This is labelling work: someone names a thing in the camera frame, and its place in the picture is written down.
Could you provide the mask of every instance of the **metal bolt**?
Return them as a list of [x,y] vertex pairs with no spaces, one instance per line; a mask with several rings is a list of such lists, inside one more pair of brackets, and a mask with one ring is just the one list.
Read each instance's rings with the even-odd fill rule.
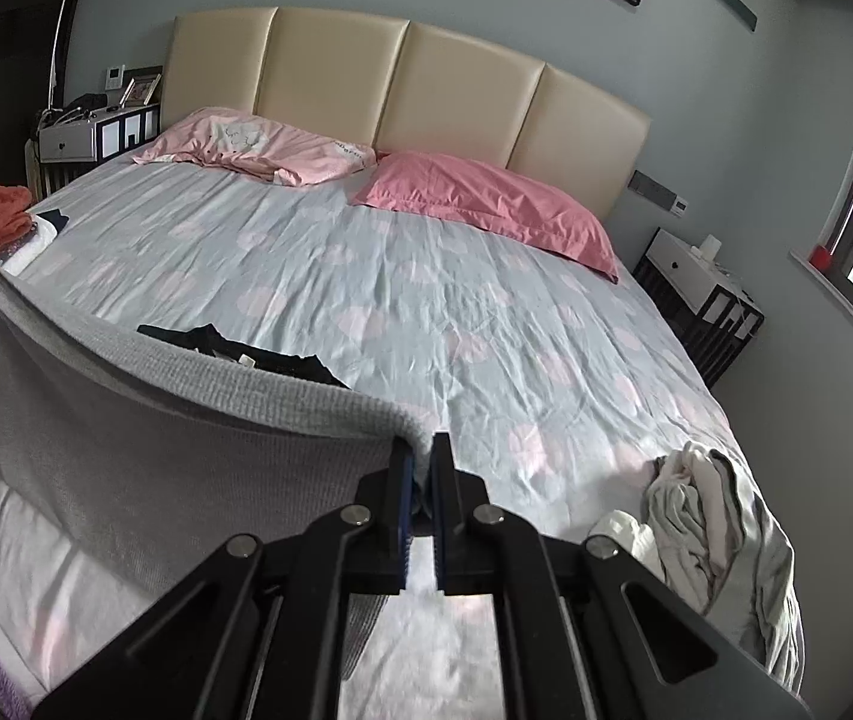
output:
[[340,511],[340,519],[348,525],[366,525],[370,521],[370,509],[367,509],[361,504],[353,503],[350,506],[345,506]]
[[227,552],[233,557],[250,557],[257,551],[257,540],[243,533],[227,541]]
[[498,525],[503,521],[503,509],[492,503],[481,503],[473,510],[473,518],[484,525]]
[[610,560],[611,557],[620,554],[620,544],[613,541],[610,536],[590,536],[587,539],[587,552],[601,560]]

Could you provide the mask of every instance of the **light pink pillow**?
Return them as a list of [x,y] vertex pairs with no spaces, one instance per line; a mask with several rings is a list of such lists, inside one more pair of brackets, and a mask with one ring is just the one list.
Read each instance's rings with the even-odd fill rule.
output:
[[377,164],[370,146],[341,143],[231,108],[201,108],[133,159],[140,165],[225,167],[289,187],[343,178]]
[[401,151],[385,157],[350,202],[465,221],[562,254],[614,284],[620,278],[606,230],[590,211],[564,191],[502,167],[447,154]]

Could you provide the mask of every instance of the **headboard panel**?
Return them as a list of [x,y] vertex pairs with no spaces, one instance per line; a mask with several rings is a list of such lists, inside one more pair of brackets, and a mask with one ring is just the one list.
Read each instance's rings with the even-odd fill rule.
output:
[[507,167],[559,187],[606,218],[649,127],[646,114],[548,65]]
[[514,50],[411,23],[377,148],[506,167],[542,71],[542,61]]
[[180,16],[164,65],[161,128],[207,105],[253,111],[275,7]]
[[649,117],[542,60],[435,26],[313,8],[179,16],[161,122],[206,105],[382,151],[444,151],[529,175],[605,218]]
[[257,116],[372,143],[407,20],[281,8],[270,28]]

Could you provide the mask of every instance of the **nightstand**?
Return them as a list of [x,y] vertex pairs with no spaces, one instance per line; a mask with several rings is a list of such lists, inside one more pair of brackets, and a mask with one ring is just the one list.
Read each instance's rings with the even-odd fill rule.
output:
[[729,274],[658,229],[633,271],[710,388],[764,323]]
[[48,197],[84,173],[159,134],[160,104],[98,108],[89,117],[40,130],[40,194]]

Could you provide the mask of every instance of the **light switch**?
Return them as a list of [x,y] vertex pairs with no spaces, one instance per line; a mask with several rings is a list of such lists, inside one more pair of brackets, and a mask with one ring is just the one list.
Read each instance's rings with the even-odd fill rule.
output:
[[689,203],[685,201],[682,197],[678,197],[673,200],[673,205],[670,206],[670,213],[672,213],[675,217],[682,217],[685,213],[687,213],[687,207],[689,207]]
[[119,65],[113,68],[107,68],[107,84],[104,90],[113,92],[116,89],[123,88],[123,71],[126,70],[126,65]]

